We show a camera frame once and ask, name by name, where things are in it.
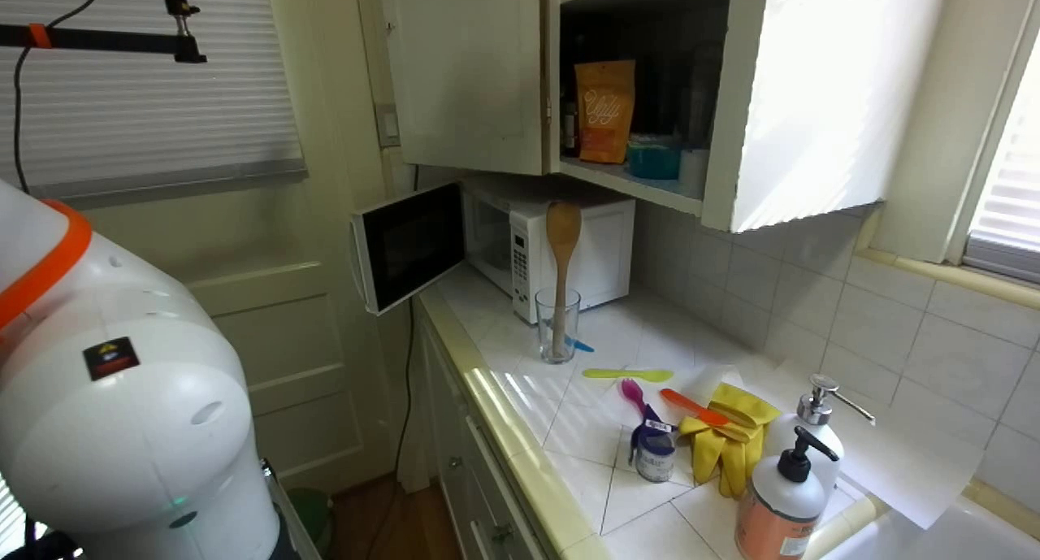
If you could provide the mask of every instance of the yellow-green spatula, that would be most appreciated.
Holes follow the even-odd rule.
[[[634,377],[651,383],[664,383],[672,379],[672,372],[668,370],[586,370],[581,375],[590,379],[617,379],[620,377]]]

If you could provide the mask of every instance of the green trash can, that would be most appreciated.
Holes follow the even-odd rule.
[[[331,557],[334,530],[332,499],[317,489],[290,489],[287,494],[307,535],[314,542],[314,548],[328,560]]]

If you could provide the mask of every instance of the soap dispenser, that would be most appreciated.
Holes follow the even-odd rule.
[[[829,397],[834,396],[848,404],[849,407],[868,419],[870,425],[874,425],[875,417],[870,412],[838,393],[837,382],[826,375],[812,374],[809,376],[809,383],[812,384],[812,392],[802,396],[802,399],[799,400],[798,413],[781,415],[770,424],[762,456],[778,456],[790,444],[790,433],[795,431],[795,427],[805,428],[838,456],[837,459],[832,460],[817,450],[808,453],[809,460],[812,461],[812,472],[824,486],[827,500],[830,500],[838,480],[840,459],[844,457],[844,449],[841,448],[841,440],[837,434],[828,425],[832,411]]]
[[[734,539],[747,560],[798,560],[827,508],[820,480],[806,451],[836,461],[838,455],[801,426],[795,427],[795,448],[763,458],[751,474],[740,500]]]

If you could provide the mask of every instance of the upper cabinet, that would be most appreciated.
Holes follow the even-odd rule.
[[[384,0],[405,160],[563,173],[746,231],[885,196],[942,0]],[[635,61],[631,131],[695,181],[562,152],[574,66]]]

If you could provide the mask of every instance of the countertop edge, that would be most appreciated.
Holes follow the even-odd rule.
[[[600,536],[545,457],[527,423],[491,378],[479,350],[444,297],[430,287],[419,295],[419,303],[554,552],[568,560],[607,558]]]

